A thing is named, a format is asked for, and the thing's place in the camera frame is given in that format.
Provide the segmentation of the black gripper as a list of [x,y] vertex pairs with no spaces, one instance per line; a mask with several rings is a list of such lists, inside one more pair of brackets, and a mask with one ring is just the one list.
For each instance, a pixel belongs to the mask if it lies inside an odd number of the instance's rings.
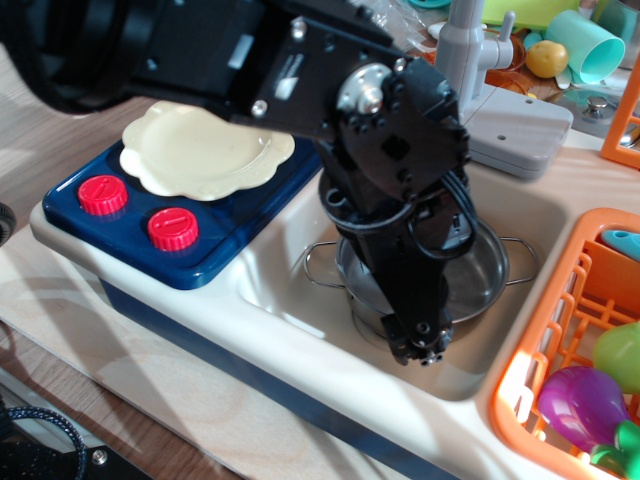
[[422,198],[386,198],[369,214],[358,211],[328,175],[322,175],[319,193],[391,307],[381,323],[395,360],[424,366],[441,361],[453,336],[444,269],[471,249],[479,223],[467,177],[446,174]]

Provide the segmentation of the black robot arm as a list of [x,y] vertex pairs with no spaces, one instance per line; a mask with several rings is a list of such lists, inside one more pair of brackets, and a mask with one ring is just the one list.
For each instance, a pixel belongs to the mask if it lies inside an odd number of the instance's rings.
[[320,197],[391,311],[396,361],[439,361],[453,333],[446,264],[474,244],[458,97],[347,1],[5,1],[23,81],[67,114],[135,96],[311,139]]

